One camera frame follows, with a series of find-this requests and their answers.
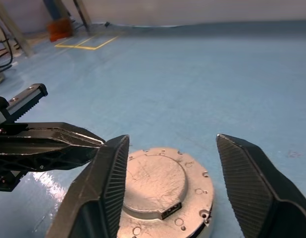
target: cable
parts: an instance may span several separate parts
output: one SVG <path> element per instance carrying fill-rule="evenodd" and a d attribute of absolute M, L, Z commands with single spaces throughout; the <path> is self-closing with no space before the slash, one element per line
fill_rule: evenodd
<path fill-rule="evenodd" d="M 5 31 L 3 30 L 3 28 L 2 28 L 1 26 L 0 26 L 0 30 L 2 31 L 3 36 L 4 36 L 4 40 L 3 40 L 3 41 L 0 41 L 0 43 L 6 42 L 6 44 L 8 45 L 9 52 L 10 52 L 10 60 L 9 60 L 9 62 L 6 63 L 6 64 L 4 64 L 4 65 L 0 65 L 0 68 L 3 68 L 3 69 L 0 70 L 0 73 L 1 73 L 1 72 L 3 72 L 3 71 L 5 71 L 5 70 L 7 70 L 7 69 L 9 69 L 9 68 L 12 67 L 11 63 L 12 63 L 12 61 L 13 61 L 13 53 L 12 53 L 11 45 L 10 45 L 10 43 L 9 43 L 9 39 L 8 39 L 8 37 L 7 37 L 6 33 L 5 33 Z M 7 53 L 8 53 L 8 52 L 3 53 L 2 55 L 0 55 L 0 58 L 1 58 L 2 56 L 6 55 Z"/>
<path fill-rule="evenodd" d="M 19 49 L 20 49 L 20 46 L 19 46 L 18 43 L 15 43 L 13 46 L 15 47 L 16 50 L 19 50 Z M 0 55 L 0 58 L 1 58 L 3 55 L 7 54 L 7 53 L 9 53 L 9 52 L 8 52 L 8 51 L 7 51 L 7 52 L 4 52 L 2 55 Z"/>
<path fill-rule="evenodd" d="M 18 43 L 17 41 L 16 41 L 16 43 L 15 43 L 15 45 L 14 45 L 13 47 L 16 47 L 16 48 L 15 48 L 16 50 L 21 49 L 21 47 L 20 47 L 20 45 L 19 45 L 19 43 Z"/>

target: wall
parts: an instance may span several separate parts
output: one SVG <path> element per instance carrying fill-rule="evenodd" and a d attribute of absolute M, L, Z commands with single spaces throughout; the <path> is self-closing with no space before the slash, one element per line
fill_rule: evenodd
<path fill-rule="evenodd" d="M 51 21 L 43 0 L 0 0 L 9 16 L 22 32 L 37 32 L 46 29 Z"/>
<path fill-rule="evenodd" d="M 77 19 L 73 0 L 63 0 Z M 94 23 L 144 26 L 306 19 L 306 0 L 84 0 Z"/>

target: blue floor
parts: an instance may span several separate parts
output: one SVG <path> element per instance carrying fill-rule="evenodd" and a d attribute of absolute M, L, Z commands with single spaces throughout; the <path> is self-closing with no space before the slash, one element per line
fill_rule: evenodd
<path fill-rule="evenodd" d="M 214 184 L 212 238 L 243 237 L 218 133 L 259 145 L 306 196 L 306 22 L 112 29 L 124 34 L 94 51 L 36 46 L 5 73 L 0 96 L 44 83 L 49 96 L 20 121 L 64 121 L 104 139 L 129 134 L 131 152 L 168 146 L 191 154 Z M 43 238 L 80 171 L 31 173 L 0 193 L 0 238 Z"/>

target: circular metal part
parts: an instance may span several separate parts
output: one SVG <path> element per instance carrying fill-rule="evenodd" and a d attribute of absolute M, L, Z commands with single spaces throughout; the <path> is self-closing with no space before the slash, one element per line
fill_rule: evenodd
<path fill-rule="evenodd" d="M 118 238 L 207 238 L 214 190 L 208 171 L 173 148 L 129 155 Z"/>

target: orange object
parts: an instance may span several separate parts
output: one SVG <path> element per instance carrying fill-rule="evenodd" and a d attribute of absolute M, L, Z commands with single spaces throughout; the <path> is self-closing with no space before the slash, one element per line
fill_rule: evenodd
<path fill-rule="evenodd" d="M 69 18 L 61 18 L 47 25 L 50 41 L 54 42 L 59 39 L 73 35 L 73 28 Z"/>

